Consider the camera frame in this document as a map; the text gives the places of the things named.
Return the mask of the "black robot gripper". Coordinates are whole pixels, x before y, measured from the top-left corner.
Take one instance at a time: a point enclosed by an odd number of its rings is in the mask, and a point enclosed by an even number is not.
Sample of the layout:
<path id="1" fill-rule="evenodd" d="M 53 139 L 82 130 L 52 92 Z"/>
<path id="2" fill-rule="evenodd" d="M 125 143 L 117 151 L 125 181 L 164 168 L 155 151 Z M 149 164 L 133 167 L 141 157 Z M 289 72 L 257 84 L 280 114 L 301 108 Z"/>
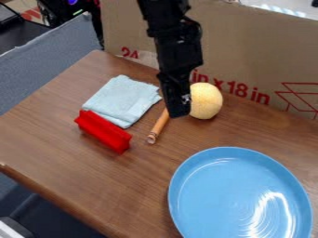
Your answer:
<path id="1" fill-rule="evenodd" d="M 171 118 L 189 114 L 188 75 L 203 64 L 201 36 L 201 25 L 189 18 L 161 18 L 152 23 L 157 78 Z"/>

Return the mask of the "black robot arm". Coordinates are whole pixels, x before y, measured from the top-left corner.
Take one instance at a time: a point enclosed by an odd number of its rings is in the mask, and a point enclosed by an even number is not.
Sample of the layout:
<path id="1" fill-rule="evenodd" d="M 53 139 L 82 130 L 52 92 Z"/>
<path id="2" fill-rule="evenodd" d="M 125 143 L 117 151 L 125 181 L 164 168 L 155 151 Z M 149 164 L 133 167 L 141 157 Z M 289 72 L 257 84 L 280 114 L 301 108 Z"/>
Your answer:
<path id="1" fill-rule="evenodd" d="M 203 65 L 200 23 L 185 16 L 188 0 L 136 0 L 153 39 L 168 116 L 189 114 L 189 74 Z"/>

